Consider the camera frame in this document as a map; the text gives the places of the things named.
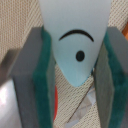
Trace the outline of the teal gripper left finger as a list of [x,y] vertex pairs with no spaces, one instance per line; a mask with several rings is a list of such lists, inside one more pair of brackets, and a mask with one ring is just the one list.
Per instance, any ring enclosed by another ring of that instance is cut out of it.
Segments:
[[11,71],[22,128],[53,128],[55,61],[51,37],[33,28]]

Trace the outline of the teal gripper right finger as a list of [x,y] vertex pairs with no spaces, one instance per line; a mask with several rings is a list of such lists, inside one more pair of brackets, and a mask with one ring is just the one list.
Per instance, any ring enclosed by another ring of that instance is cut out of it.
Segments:
[[95,88],[101,128],[128,128],[128,41],[116,27],[107,29]]

